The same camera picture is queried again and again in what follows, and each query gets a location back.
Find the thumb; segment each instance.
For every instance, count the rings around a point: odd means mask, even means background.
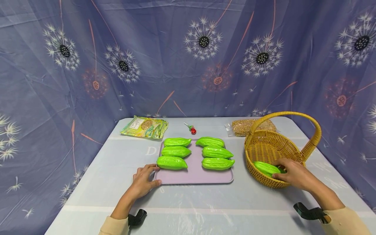
[[[271,176],[273,179],[277,179],[277,180],[282,180],[282,181],[287,181],[287,175],[286,174],[282,174],[282,173],[275,173]]]
[[[158,187],[162,184],[162,180],[158,179],[158,180],[155,180],[155,181],[151,181],[151,182],[149,182],[149,184],[152,188],[155,188],[155,187]]]

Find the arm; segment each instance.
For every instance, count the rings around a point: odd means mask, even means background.
[[[133,175],[133,183],[120,198],[111,216],[107,217],[102,225],[99,235],[128,234],[128,214],[134,202],[145,196],[152,188],[161,185],[161,180],[149,182],[149,176],[153,171],[159,170],[156,164],[138,168]]]
[[[355,211],[347,208],[336,193],[317,179],[300,163],[291,159],[281,158],[273,165],[285,168],[285,174],[273,174],[273,178],[290,183],[292,186],[309,192],[324,213],[328,224],[322,227],[328,235],[371,235],[365,224]]]

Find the table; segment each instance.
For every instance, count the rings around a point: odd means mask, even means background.
[[[165,118],[169,127],[164,138],[191,138],[183,122],[194,125],[195,138],[213,136],[225,141],[234,154],[234,181],[223,185],[162,185],[139,199],[132,214],[142,208],[148,215],[131,235],[222,235],[222,234],[323,234],[318,221],[301,219],[293,205],[317,206],[306,192],[288,187],[273,190],[258,183],[245,167],[244,137],[228,137],[224,125],[242,117]],[[161,140],[121,136],[132,118],[120,120],[80,183],[62,208],[47,235],[93,235],[99,232],[121,195],[131,185],[138,167],[156,162]],[[307,136],[287,117],[275,117],[278,131],[299,149]],[[332,188],[343,203],[354,209],[376,234],[376,215],[317,149],[307,168]]]

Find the basket handle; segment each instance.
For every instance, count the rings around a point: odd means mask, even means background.
[[[275,112],[275,113],[268,114],[268,115],[263,116],[262,118],[258,119],[257,121],[255,121],[252,124],[251,129],[250,129],[250,135],[253,136],[256,129],[261,125],[261,123],[265,122],[266,120],[271,119],[273,117],[285,116],[285,115],[298,115],[298,116],[305,117],[305,118],[309,119],[316,128],[315,134],[312,136],[312,138],[308,141],[308,143],[304,146],[304,148],[300,152],[303,160],[306,161],[308,159],[308,157],[311,155],[311,153],[315,150],[316,146],[318,145],[318,143],[320,142],[320,139],[321,139],[321,127],[320,127],[320,125],[318,124],[318,122],[315,119],[313,119],[313,117],[308,116],[307,114],[303,114],[303,113],[300,113],[300,112],[292,112],[292,111]]]

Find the fingers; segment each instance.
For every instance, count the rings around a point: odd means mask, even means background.
[[[160,179],[149,182],[149,185],[151,186],[151,188],[158,187],[161,184],[162,184],[162,180],[160,180]]]
[[[157,164],[148,164],[148,165],[145,165],[144,168],[143,168],[143,171],[146,171],[150,167],[156,167],[156,166],[157,166]]]
[[[272,165],[273,166],[278,166],[278,165],[282,165],[284,167],[287,167],[288,164],[290,164],[290,162],[293,162],[293,160],[291,159],[287,159],[287,158],[279,158],[277,160],[275,160]]]
[[[145,173],[147,175],[150,175],[153,171],[158,171],[159,170],[159,167],[149,167],[148,169],[146,169]]]
[[[288,177],[287,174],[280,174],[280,173],[275,173],[275,174],[272,175],[273,179],[277,179],[277,180],[282,180],[282,181],[288,182],[287,181],[287,177]]]

